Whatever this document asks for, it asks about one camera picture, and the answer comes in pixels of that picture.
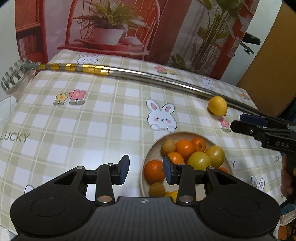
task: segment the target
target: white flower pot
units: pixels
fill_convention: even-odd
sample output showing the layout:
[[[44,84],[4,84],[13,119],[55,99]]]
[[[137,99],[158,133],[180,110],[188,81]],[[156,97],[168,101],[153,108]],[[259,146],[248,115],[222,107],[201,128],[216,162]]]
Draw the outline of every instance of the white flower pot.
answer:
[[[123,32],[123,29],[94,28],[92,37],[96,44],[116,45]]]

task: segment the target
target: lemon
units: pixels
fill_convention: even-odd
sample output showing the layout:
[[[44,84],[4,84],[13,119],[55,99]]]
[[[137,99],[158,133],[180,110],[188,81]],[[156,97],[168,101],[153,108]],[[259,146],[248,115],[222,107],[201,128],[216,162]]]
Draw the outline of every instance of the lemon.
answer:
[[[208,154],[197,151],[188,158],[186,164],[193,166],[195,170],[205,171],[207,167],[212,165],[212,160]]]
[[[221,147],[210,146],[205,153],[211,158],[213,167],[219,168],[223,164],[225,153]]]
[[[162,183],[156,182],[153,183],[149,188],[150,197],[162,197],[165,195],[165,187]]]
[[[173,140],[166,140],[164,143],[161,145],[160,152],[164,156],[176,151],[176,143]]]
[[[165,194],[165,197],[172,197],[173,201],[176,202],[177,194],[178,194],[178,191],[168,192]]]
[[[227,103],[221,96],[214,96],[210,99],[208,108],[217,116],[225,116],[227,113]]]

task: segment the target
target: table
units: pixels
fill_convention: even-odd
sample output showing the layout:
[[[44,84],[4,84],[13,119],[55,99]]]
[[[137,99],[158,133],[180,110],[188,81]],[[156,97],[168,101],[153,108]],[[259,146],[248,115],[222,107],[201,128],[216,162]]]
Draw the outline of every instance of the table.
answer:
[[[255,107],[243,89],[145,61],[62,50],[50,62],[96,63],[168,75]],[[63,93],[68,97],[63,99],[62,95],[56,101]],[[70,100],[69,95],[76,93],[80,99]],[[16,233],[9,209],[27,185],[36,188],[75,166],[96,169],[101,164],[117,163],[124,154],[130,156],[130,170],[125,184],[113,187],[115,198],[140,196],[144,156],[168,133],[154,131],[148,125],[148,99],[155,100],[160,108],[172,103],[176,131],[195,132],[210,139],[224,149],[234,176],[250,185],[252,176],[258,182],[263,178],[263,191],[279,204],[285,201],[279,189],[280,153],[261,148],[260,142],[249,136],[230,132],[228,123],[239,120],[240,111],[229,108],[225,119],[219,120],[208,113],[208,101],[192,94],[114,77],[41,71],[28,84],[1,137],[0,225]],[[94,185],[89,186],[86,196],[94,199]]]

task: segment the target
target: fruit bowl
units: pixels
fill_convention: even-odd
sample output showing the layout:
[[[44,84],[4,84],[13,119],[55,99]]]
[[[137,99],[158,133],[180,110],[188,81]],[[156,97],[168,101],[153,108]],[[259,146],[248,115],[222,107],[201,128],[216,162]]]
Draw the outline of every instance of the fruit bowl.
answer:
[[[150,160],[158,159],[158,160],[162,161],[163,156],[160,153],[160,149],[161,149],[161,145],[163,144],[163,142],[166,139],[171,139],[174,142],[177,142],[178,140],[181,140],[181,139],[191,141],[192,139],[194,139],[196,137],[201,137],[201,138],[203,138],[205,140],[206,148],[209,148],[210,146],[215,145],[209,139],[207,139],[207,138],[205,138],[203,136],[200,136],[198,134],[192,133],[192,132],[174,132],[174,133],[170,133],[170,134],[167,134],[167,135],[161,137],[160,139],[158,139],[151,146],[151,148],[149,149],[147,155],[144,158],[142,168],[141,168],[140,188],[141,188],[142,196],[148,197],[149,196],[149,188],[150,188],[150,184],[146,181],[146,179],[144,177],[144,172],[143,172],[144,167]],[[232,175],[230,165],[228,164],[228,161],[226,159],[224,160],[221,167],[225,168],[228,171],[228,173]],[[163,185],[165,187],[165,192],[166,193],[167,192],[177,191],[179,189],[179,185],[168,185],[166,179],[164,179]],[[202,200],[205,197],[204,185],[203,184],[196,184],[195,185],[195,190],[196,190],[196,198],[198,200]]]

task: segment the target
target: gold tape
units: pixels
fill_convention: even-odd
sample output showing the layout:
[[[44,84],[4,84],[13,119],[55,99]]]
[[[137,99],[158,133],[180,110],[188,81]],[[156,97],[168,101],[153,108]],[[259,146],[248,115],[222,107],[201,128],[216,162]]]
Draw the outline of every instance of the gold tape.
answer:
[[[39,69],[45,69],[45,64],[40,64]]]
[[[67,71],[76,71],[76,65],[77,64],[66,64],[65,70],[67,70]]]
[[[59,66],[60,66],[61,64],[52,64],[51,66],[50,66],[50,69],[51,70],[59,70]]]
[[[100,65],[93,65],[93,64],[84,64],[82,66],[82,72],[90,73],[90,74],[97,74],[97,75],[104,75],[107,76],[109,73],[109,66],[100,66]]]

